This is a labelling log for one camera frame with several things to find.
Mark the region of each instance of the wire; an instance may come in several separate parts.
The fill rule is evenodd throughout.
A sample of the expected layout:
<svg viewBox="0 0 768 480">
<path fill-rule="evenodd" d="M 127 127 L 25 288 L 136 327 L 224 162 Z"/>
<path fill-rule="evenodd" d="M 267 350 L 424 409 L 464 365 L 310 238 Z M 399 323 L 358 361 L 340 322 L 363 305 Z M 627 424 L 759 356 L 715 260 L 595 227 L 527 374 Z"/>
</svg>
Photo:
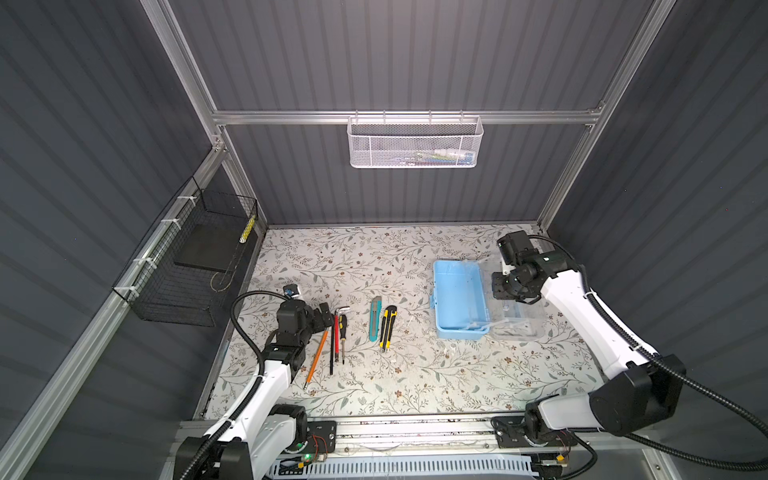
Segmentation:
<svg viewBox="0 0 768 480">
<path fill-rule="evenodd" d="M 317 453 L 318 453 L 318 448 L 319 447 L 317 445 L 317 437 L 315 437 L 314 435 L 312 435 L 312 437 L 315 438 L 315 456 L 311 460 L 307 460 L 307 461 L 305 461 L 304 457 L 302 457 L 302 456 L 291 457 L 291 458 L 284 458 L 284 459 L 280 460 L 280 463 L 278 464 L 278 473 L 290 472 L 292 470 L 295 471 L 295 472 L 301 472 L 306 467 L 310 466 L 311 464 L 313 464 L 315 462 L 315 459 L 317 458 Z M 296 464 L 295 465 L 283 466 L 283 462 L 296 462 Z"/>
<path fill-rule="evenodd" d="M 269 296 L 275 296 L 282 300 L 290 300 L 288 296 L 282 295 L 280 293 L 270 292 L 269 290 L 252 290 L 250 292 L 243 293 L 232 302 L 232 306 L 230 307 L 230 321 L 232 322 L 232 325 L 235 327 L 235 330 L 237 331 L 237 333 L 239 333 L 240 336 L 243 337 L 243 340 L 245 340 L 245 343 L 247 343 L 248 346 L 256 354 L 256 360 L 259 363 L 259 373 L 256 377 L 256 381 L 253 382 L 253 386 L 250 387 L 250 390 L 248 390 L 248 393 L 245 395 L 245 397 L 243 397 L 243 401 L 240 402 L 235 408 L 235 410 L 232 411 L 232 415 L 230 415 L 227 418 L 227 420 L 225 420 L 221 424 L 221 427 L 219 427 L 219 429 L 215 431 L 213 435 L 208 437 L 208 439 L 205 442 L 203 442 L 203 445 L 200 445 L 200 448 L 192 457 L 190 464 L 184 469 L 184 472 L 182 472 L 181 477 L 179 477 L 179 480 L 186 480 L 187 478 L 190 477 L 190 475 L 193 475 L 199 469 L 199 467 L 203 464 L 203 462 L 208 458 L 211 447 L 213 447 L 216 441 L 219 438 L 221 438 L 221 436 L 229 429 L 229 427 L 232 426 L 232 422 L 237 420 L 237 417 L 240 416 L 240 413 L 243 412 L 245 407 L 248 405 L 248 402 L 250 402 L 253 396 L 256 395 L 256 391 L 259 389 L 259 385 L 261 385 L 261 380 L 264 378 L 263 377 L 264 356 L 261 354 L 261 350 L 256 345 L 256 343 L 248 336 L 247 333 L 245 333 L 245 330 L 243 330 L 243 327 L 240 326 L 240 323 L 237 322 L 237 314 L 235 313 L 235 308 L 237 307 L 237 304 L 240 303 L 240 301 L 242 301 L 243 299 L 253 295 L 269 295 Z"/>
<path fill-rule="evenodd" d="M 230 277 L 230 281 L 229 281 L 229 283 L 228 283 L 228 284 L 227 284 L 227 285 L 226 285 L 226 286 L 225 286 L 223 289 L 221 289 L 221 290 L 216 290 L 216 289 L 214 288 L 214 278 L 216 278 L 216 275 L 218 275 L 219 273 L 221 273 L 221 272 L 216 272 L 216 273 L 214 273 L 214 275 L 213 275 L 213 276 L 210 278 L 210 289 L 211 289 L 211 290 L 213 290 L 213 291 L 214 291 L 214 292 L 216 292 L 216 293 L 219 293 L 219 292 L 223 292 L 224 290 L 228 289 L 228 288 L 230 287 L 230 285 L 232 285 L 232 280 L 233 280 L 233 279 L 234 279 L 234 277 L 235 277 L 235 276 L 234 276 L 234 272 L 232 272 L 232 276 Z"/>
<path fill-rule="evenodd" d="M 567 435 L 568 433 L 567 433 L 565 430 L 561 430 L 561 431 L 560 431 L 560 432 L 557 434 L 558 440 L 560 440 L 560 443 L 562 443 L 562 444 L 563 444 L 563 448 L 565 449 L 565 455 L 564 455 L 564 456 L 565 456 L 565 458 L 566 458 L 566 459 L 568 459 L 568 458 L 570 457 L 570 455 L 571 455 L 571 445 L 570 445 L 570 444 L 568 444 L 568 445 L 565 445 L 565 440 L 563 440 L 563 438 L 562 438 L 562 437 L 560 437 L 560 434 L 561 434 L 561 433 L 562 433 L 563 435 Z"/>
<path fill-rule="evenodd" d="M 328 453 L 328 443 L 323 437 L 319 437 L 317 435 L 312 435 L 312 438 L 315 439 L 315 445 L 317 445 L 317 439 L 323 440 L 323 444 L 326 446 L 326 454 Z"/>
<path fill-rule="evenodd" d="M 589 292 L 590 288 L 589 288 L 589 283 L 587 281 L 587 270 L 586 268 L 584 268 L 583 265 L 579 265 L 579 270 L 581 271 L 581 283 L 582 283 L 582 286 L 584 287 L 584 291 Z M 759 419 L 757 416 L 755 416 L 752 412 L 748 411 L 744 407 L 737 405 L 736 403 L 730 401 L 729 399 L 713 391 L 712 389 L 709 389 L 706 386 L 701 385 L 699 382 L 689 379 L 687 376 L 672 370 L 662 361 L 662 359 L 659 356 L 652 355 L 651 353 L 649 353 L 645 348 L 640 346 L 640 343 L 637 340 L 635 340 L 632 335 L 630 335 L 626 330 L 621 328 L 614 321 L 613 317 L 611 317 L 608 314 L 608 312 L 606 312 L 605 309 L 603 309 L 602 305 L 597 301 L 597 299 L 595 299 L 596 297 L 595 295 L 587 295 L 586 297 L 587 297 L 587 300 L 589 300 L 589 303 L 592 305 L 592 307 L 600 314 L 600 316 L 603 317 L 606 323 L 610 325 L 611 328 L 614 329 L 616 333 L 618 333 L 619 336 L 621 336 L 621 338 L 623 338 L 624 341 L 627 342 L 632 347 L 632 349 L 635 349 L 638 352 L 640 352 L 640 354 L 644 356 L 648 360 L 648 362 L 650 362 L 651 364 L 656 366 L 659 370 L 665 372 L 669 376 L 673 376 L 674 378 L 680 380 L 682 383 L 689 386 L 690 388 L 700 393 L 701 395 L 704 395 L 707 398 L 714 400 L 715 402 L 729 409 L 731 412 L 736 413 L 742 419 L 747 420 L 756 429 L 760 430 L 760 432 L 763 435 L 765 435 L 766 438 L 768 438 L 768 424 L 766 424 L 763 420 Z M 635 442 L 639 442 L 639 443 L 642 443 L 643 445 L 649 446 L 653 449 L 659 450 L 669 455 L 676 456 L 678 458 L 682 458 L 683 460 L 687 460 L 689 462 L 697 463 L 699 465 L 704 465 L 706 467 L 720 468 L 722 470 L 734 470 L 737 472 L 761 472 L 763 470 L 768 470 L 768 457 L 762 458 L 757 461 L 752 461 L 752 462 L 725 462 L 722 460 L 715 460 L 712 458 L 705 458 L 705 457 L 700 457 L 698 455 L 692 455 L 687 452 L 682 452 L 681 450 L 673 449 L 672 447 L 654 442 L 652 440 L 646 439 L 639 435 L 635 435 L 634 433 L 629 433 L 626 435 L 626 437 L 628 439 L 634 440 Z"/>
<path fill-rule="evenodd" d="M 573 472 L 566 473 L 565 475 L 562 475 L 561 477 L 555 477 L 557 480 L 568 480 L 570 478 L 576 478 L 582 473 L 586 472 L 590 468 L 594 467 L 594 464 L 598 462 L 598 453 L 589 445 L 589 443 L 585 442 L 584 440 L 580 439 L 578 435 L 575 435 L 574 433 L 571 433 L 573 435 L 573 438 L 578 442 L 579 445 L 587 449 L 587 452 L 590 452 L 592 455 L 589 459 L 589 462 L 585 463 L 580 468 L 577 468 Z"/>
<path fill-rule="evenodd" d="M 277 333 L 278 333 L 279 331 L 280 331 L 280 329 L 274 329 L 274 330 L 272 330 L 272 332 L 271 332 L 271 333 L 269 334 L 269 336 L 266 338 L 266 342 L 264 342 L 264 349 L 265 349 L 265 350 L 266 350 L 266 348 L 267 348 L 267 347 L 270 345 L 270 343 L 272 343 L 272 340 L 275 338 L 275 335 L 277 335 Z"/>
<path fill-rule="evenodd" d="M 552 240 L 552 239 L 551 239 L 551 238 L 549 238 L 549 237 L 544 237 L 544 236 L 542 236 L 542 235 L 528 235 L 528 238 L 535 238 L 536 240 L 543 240 L 543 241 L 545 241 L 545 242 L 549 242 L 549 243 L 551 243 L 552 245 L 555 245 L 555 246 L 556 246 L 557 248 L 559 248 L 560 250 L 562 250 L 562 251 L 563 251 L 563 253 L 565 253 L 566 255 L 568 255 L 568 256 L 571 258 L 571 260 L 573 260 L 574 262 L 576 261 L 576 258 L 575 258 L 573 255 L 571 255 L 571 252 L 567 251 L 567 250 L 565 249 L 565 247 L 563 247 L 563 246 L 562 246 L 562 245 L 560 245 L 558 242 L 556 242 L 556 241 Z"/>
</svg>

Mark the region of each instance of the screwdriver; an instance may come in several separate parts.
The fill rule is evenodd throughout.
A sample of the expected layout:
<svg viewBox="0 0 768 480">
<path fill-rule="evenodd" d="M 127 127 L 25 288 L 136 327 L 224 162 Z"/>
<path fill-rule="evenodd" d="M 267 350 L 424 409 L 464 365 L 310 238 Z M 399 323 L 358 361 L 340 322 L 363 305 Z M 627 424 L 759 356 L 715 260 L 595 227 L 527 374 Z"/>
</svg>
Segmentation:
<svg viewBox="0 0 768 480">
<path fill-rule="evenodd" d="M 341 335 L 341 364 L 344 365 L 344 342 L 346 341 L 346 315 L 339 315 L 339 334 Z"/>
</svg>

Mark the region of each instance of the leaf pattern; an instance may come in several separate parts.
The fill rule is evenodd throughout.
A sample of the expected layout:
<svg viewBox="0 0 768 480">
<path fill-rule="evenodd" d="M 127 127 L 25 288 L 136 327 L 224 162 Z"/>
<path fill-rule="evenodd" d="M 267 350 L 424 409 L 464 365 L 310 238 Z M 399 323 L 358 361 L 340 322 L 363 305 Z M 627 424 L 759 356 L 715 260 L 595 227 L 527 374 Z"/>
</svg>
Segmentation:
<svg viewBox="0 0 768 480">
<path fill-rule="evenodd" d="M 314 335 L 306 361 L 281 402 L 309 415 L 387 415 L 519 410 L 527 402 L 570 389 L 588 392 L 601 374 L 581 337 L 553 306 L 537 341 L 439 339 L 429 306 L 432 264 L 438 259 L 497 257 L 495 241 L 532 225 L 381 227 L 269 230 L 250 288 L 282 291 L 297 283 L 312 307 L 350 305 L 346 364 L 329 375 L 328 342 L 307 389 L 304 381 L 319 345 Z M 392 347 L 381 353 L 368 340 L 374 296 L 382 308 L 397 305 Z M 278 299 L 245 299 L 240 323 L 263 345 L 276 328 Z M 206 418 L 218 419 L 235 402 L 257 368 L 256 357 L 234 333 L 210 397 Z"/>
</svg>

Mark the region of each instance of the orange pencil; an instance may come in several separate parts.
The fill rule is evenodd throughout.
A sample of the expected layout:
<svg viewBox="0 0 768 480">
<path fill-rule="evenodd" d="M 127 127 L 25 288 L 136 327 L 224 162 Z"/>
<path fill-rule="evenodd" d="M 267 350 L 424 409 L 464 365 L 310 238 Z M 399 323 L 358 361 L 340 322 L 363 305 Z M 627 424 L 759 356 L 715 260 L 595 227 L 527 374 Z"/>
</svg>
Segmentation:
<svg viewBox="0 0 768 480">
<path fill-rule="evenodd" d="M 315 373 L 315 367 L 317 367 L 317 361 L 320 360 L 320 353 L 323 351 L 323 345 L 326 344 L 326 338 L 328 338 L 328 329 L 326 329 L 325 333 L 323 334 L 323 338 L 320 339 L 320 346 L 317 347 L 317 353 L 315 353 L 315 359 L 312 361 L 312 368 L 310 369 L 310 374 L 306 376 L 306 382 L 304 382 L 304 389 L 306 390 L 306 386 L 310 384 L 310 380 L 312 380 L 312 375 Z"/>
</svg>

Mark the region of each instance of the teal utility knife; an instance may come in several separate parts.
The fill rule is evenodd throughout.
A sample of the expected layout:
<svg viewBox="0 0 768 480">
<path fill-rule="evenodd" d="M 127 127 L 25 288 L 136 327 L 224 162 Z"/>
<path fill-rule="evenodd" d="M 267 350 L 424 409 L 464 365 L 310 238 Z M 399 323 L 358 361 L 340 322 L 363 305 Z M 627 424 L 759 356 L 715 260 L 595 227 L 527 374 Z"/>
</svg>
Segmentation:
<svg viewBox="0 0 768 480">
<path fill-rule="evenodd" d="M 368 328 L 368 339 L 375 342 L 379 338 L 379 316 L 382 312 L 382 297 L 375 296 L 371 300 L 371 323 Z"/>
</svg>

